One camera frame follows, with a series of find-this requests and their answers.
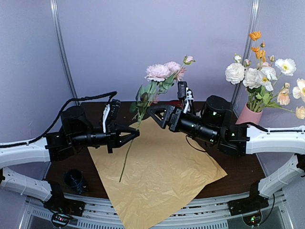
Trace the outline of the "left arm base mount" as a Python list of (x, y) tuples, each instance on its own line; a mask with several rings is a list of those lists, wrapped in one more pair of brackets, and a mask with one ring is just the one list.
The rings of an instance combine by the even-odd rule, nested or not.
[(85, 203), (79, 200), (68, 199), (61, 189), (52, 190), (51, 198), (43, 201), (43, 206), (51, 213), (51, 223), (57, 228), (66, 227), (74, 216), (81, 217)]

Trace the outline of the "lilac pink flower stem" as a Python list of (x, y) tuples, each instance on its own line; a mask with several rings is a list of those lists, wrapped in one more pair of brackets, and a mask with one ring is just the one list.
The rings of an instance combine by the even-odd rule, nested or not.
[(166, 94), (176, 82), (181, 81), (186, 72), (186, 66), (194, 62), (193, 56), (186, 55), (183, 58), (182, 64), (171, 61), (165, 64), (153, 64), (146, 68), (145, 79), (148, 81), (148, 84), (147, 86), (140, 86), (135, 97), (135, 102), (130, 106), (130, 112), (136, 113), (134, 119), (137, 120), (137, 130), (140, 129), (147, 109), (157, 102), (159, 95)]

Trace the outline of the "orange flower stem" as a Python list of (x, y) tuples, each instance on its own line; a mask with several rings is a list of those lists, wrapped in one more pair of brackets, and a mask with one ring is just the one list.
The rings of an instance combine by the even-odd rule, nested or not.
[(266, 62), (266, 51), (264, 40), (261, 40), (262, 33), (260, 31), (253, 31), (248, 34), (251, 41), (254, 42), (251, 51), (255, 53), (255, 58), (259, 61), (259, 69), (262, 69), (263, 63)]

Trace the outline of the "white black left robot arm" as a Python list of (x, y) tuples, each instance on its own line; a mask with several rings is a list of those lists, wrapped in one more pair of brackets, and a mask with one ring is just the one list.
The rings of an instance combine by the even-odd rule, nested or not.
[(72, 106), (60, 114), (61, 128), (58, 132), (27, 142), (13, 142), (0, 145), (0, 188), (20, 195), (31, 196), (50, 203), (58, 212), (64, 212), (69, 204), (57, 182), (42, 181), (19, 174), (10, 166), (32, 162), (54, 162), (65, 160), (78, 149), (107, 146), (109, 153), (120, 148), (140, 135), (134, 128), (110, 122), (107, 106), (102, 118), (103, 124), (94, 127), (87, 119), (81, 106)]

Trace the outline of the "peach pink flower stem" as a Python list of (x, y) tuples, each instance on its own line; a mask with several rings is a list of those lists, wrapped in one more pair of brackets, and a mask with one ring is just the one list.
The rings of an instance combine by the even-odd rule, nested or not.
[[(291, 99), (301, 100), (303, 105), (296, 106), (295, 109), (289, 110), (285, 108), (291, 103)], [(284, 111), (289, 111), (295, 114), (297, 119), (305, 119), (305, 80), (298, 78), (296, 86), (290, 88), (290, 83), (284, 83), (282, 88), (275, 95), (270, 95), (268, 99), (263, 102), (263, 108), (276, 108)]]

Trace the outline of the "white blue flower stem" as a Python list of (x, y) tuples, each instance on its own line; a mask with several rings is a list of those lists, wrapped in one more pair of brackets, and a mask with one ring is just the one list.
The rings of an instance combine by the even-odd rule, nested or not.
[(284, 109), (290, 103), (290, 83), (284, 83), (278, 92), (274, 91), (274, 87), (282, 75), (294, 75), (296, 64), (292, 59), (277, 59), (274, 64), (280, 70), (279, 74), (272, 66), (262, 66), (255, 79), (260, 85), (255, 93), (256, 112), (261, 112), (264, 108)]

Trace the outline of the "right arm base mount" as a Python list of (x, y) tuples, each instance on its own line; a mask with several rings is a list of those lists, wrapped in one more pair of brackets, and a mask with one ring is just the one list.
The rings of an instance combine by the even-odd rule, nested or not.
[(268, 207), (268, 199), (265, 198), (242, 198), (228, 202), (231, 216), (241, 216), (245, 225), (259, 226), (263, 221), (261, 210)]

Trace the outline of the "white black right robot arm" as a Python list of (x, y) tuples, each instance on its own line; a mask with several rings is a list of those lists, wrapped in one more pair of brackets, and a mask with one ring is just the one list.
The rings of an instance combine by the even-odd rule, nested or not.
[(251, 186), (251, 195), (244, 200), (247, 210), (255, 210), (263, 198), (271, 197), (297, 176), (305, 174), (303, 125), (281, 129), (263, 128), (251, 122), (232, 124), (232, 104), (215, 95), (207, 98), (200, 117), (173, 105), (152, 106), (147, 113), (162, 129), (168, 127), (172, 132), (200, 139), (227, 155), (291, 153), (292, 157), (283, 166)]

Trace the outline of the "orange yellow wrapping paper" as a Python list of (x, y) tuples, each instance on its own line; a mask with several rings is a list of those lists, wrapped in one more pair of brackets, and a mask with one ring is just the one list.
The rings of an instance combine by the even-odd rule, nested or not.
[(226, 176), (206, 152), (183, 133), (142, 121), (132, 143), (108, 153), (89, 148), (120, 221), (127, 229), (148, 229), (189, 204), (208, 184)]

